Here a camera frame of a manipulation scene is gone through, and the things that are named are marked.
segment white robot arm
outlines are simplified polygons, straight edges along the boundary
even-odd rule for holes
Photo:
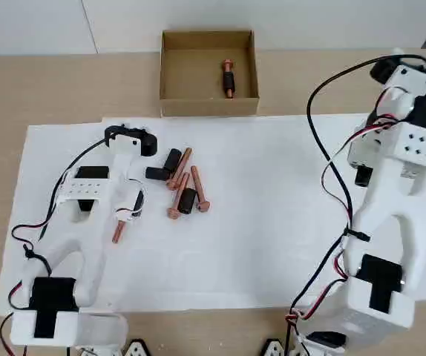
[[[41,260],[25,263],[21,293],[28,307],[13,314],[10,339],[16,345],[119,349],[125,343],[128,326],[122,316],[80,313],[79,308],[96,300],[105,248],[117,224],[140,214],[143,188],[128,178],[128,169],[135,156],[156,154],[157,138],[145,130],[111,126],[103,143],[112,153],[112,163],[76,166],[65,172],[50,228],[34,245],[51,268],[79,252],[81,270],[74,276],[50,277]]]
[[[348,161],[358,169],[355,183],[367,186],[352,231],[342,241],[347,279],[325,297],[308,320],[298,317],[290,355],[341,355],[381,342],[389,333],[413,324],[415,295],[426,266],[426,73],[399,65],[384,83],[376,110],[358,128],[377,117],[393,118],[386,130],[354,141]],[[402,177],[413,179],[409,192]],[[400,263],[386,260],[387,246],[376,249],[373,234],[389,217],[402,232]]]

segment open cardboard box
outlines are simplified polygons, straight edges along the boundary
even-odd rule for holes
[[[223,91],[225,59],[234,63],[235,96]],[[160,68],[163,116],[246,116],[258,109],[253,32],[164,31]]]

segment beige table surface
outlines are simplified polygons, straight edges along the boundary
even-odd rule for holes
[[[415,52],[426,55],[424,50]],[[388,53],[259,52],[258,114],[304,113],[307,97],[319,82],[346,66]],[[0,268],[27,126],[97,122],[103,116],[159,116],[159,66],[157,53],[0,57]],[[362,70],[327,88],[315,102],[313,112],[370,111],[379,89]],[[246,356],[257,355],[268,337],[284,337],[284,311],[285,308],[186,311],[130,314],[128,318],[130,336],[143,337],[153,356]],[[62,349],[29,351],[29,355],[63,354]],[[410,332],[393,335],[380,346],[355,355],[377,354],[426,355],[426,303],[419,304]]]

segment copper bolt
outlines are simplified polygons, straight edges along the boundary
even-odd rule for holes
[[[119,220],[117,222],[116,230],[114,231],[114,235],[112,236],[112,242],[118,243],[121,237],[122,230],[124,229],[125,221]]]
[[[195,183],[195,189],[198,194],[198,205],[197,208],[202,213],[205,213],[210,209],[210,202],[205,199],[205,192],[201,185],[200,175],[198,174],[198,168],[196,165],[191,167],[191,176],[193,177],[193,182]]]
[[[173,177],[167,180],[167,187],[171,191],[174,191],[180,185],[180,176],[182,175],[183,169],[185,168],[185,165],[190,158],[191,152],[192,149],[190,147],[185,150],[182,155],[182,158],[180,159],[180,162],[178,163],[177,170],[175,171]]]
[[[223,71],[225,71],[225,72],[231,72],[232,68],[233,68],[233,61],[231,59],[225,59],[223,61]],[[233,90],[232,89],[228,89],[226,91],[226,97],[228,99],[232,99],[233,98]]]
[[[183,190],[186,187],[186,183],[189,182],[190,173],[183,173],[182,179],[180,181],[180,187],[178,188],[177,195],[175,196],[174,204],[171,208],[167,209],[167,215],[169,218],[175,220],[180,216],[180,212],[178,211],[178,203],[180,202],[180,197],[182,196]]]

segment white foam board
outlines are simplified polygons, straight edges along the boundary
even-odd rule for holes
[[[324,144],[334,151],[364,114],[316,116]],[[304,116],[234,119],[106,119],[82,125],[30,126],[20,162],[10,228],[43,220],[53,184],[69,162],[104,128],[119,122],[147,127],[158,138],[158,153],[132,163],[130,177],[141,179],[148,195],[142,216],[119,245],[106,238],[108,255],[92,311],[176,311],[286,306],[301,290],[325,251],[343,231],[346,218],[337,202],[321,191],[325,160],[315,146]],[[162,166],[170,148],[193,147],[191,164],[200,169],[211,210],[194,211],[173,221],[166,216],[173,194],[164,182],[143,179],[146,166]],[[357,209],[364,189],[354,186],[355,171],[337,165],[348,182]],[[106,147],[79,164],[109,161]],[[339,191],[332,176],[327,184]],[[0,275],[0,315],[9,312],[7,293],[21,277],[22,247],[10,238]],[[25,237],[36,234],[24,231]],[[55,237],[56,231],[50,231]],[[399,260],[401,237],[396,222],[376,235],[387,257]],[[54,270],[76,277],[79,256]],[[327,266],[308,299],[336,277]],[[426,278],[419,300],[426,299]]]

